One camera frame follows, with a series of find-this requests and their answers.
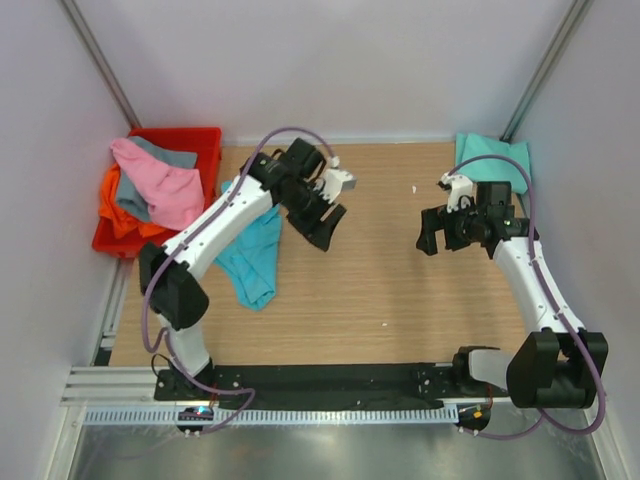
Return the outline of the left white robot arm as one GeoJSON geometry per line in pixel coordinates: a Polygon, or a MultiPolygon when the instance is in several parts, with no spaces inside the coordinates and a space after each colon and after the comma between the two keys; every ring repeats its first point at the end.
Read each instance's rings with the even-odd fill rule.
{"type": "Polygon", "coordinates": [[[322,153],[296,139],[268,155],[257,147],[229,188],[195,221],[163,245],[146,244],[139,254],[143,295],[141,325],[155,313],[171,362],[186,378],[207,384],[213,361],[202,319],[209,297],[200,280],[219,254],[251,223],[275,206],[310,244],[326,251],[346,209],[339,195],[356,185],[333,152],[322,153]]]}

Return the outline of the bright blue t shirt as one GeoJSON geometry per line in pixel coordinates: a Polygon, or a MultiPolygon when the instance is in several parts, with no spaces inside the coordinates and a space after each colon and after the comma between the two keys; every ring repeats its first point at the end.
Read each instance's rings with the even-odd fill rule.
{"type": "Polygon", "coordinates": [[[260,311],[276,296],[283,219],[278,205],[257,217],[214,260],[231,280],[238,303],[260,311]]]}

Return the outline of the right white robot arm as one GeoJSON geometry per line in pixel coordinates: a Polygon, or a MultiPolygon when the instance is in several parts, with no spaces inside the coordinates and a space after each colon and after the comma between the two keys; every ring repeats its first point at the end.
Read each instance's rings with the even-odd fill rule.
{"type": "Polygon", "coordinates": [[[438,185],[448,199],[422,211],[417,249],[437,254],[437,232],[450,251],[479,244],[506,278],[527,332],[515,354],[460,348],[454,362],[462,377],[506,391],[520,408],[591,407],[598,390],[589,368],[602,373],[608,343],[603,334],[587,331],[564,300],[536,231],[515,212],[510,183],[445,174],[438,185]]]}

